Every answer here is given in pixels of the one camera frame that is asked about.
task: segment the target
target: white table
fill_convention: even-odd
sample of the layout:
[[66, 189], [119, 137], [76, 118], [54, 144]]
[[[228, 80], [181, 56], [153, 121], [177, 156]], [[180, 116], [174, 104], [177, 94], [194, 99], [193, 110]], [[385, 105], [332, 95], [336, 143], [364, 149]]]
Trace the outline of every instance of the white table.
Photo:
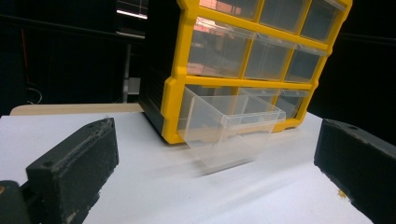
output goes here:
[[83, 125], [116, 121], [120, 164], [84, 223], [372, 223], [313, 164], [321, 119], [273, 133], [256, 161], [216, 172], [188, 146], [169, 146], [143, 113], [0, 119], [0, 179], [23, 184], [25, 167]]

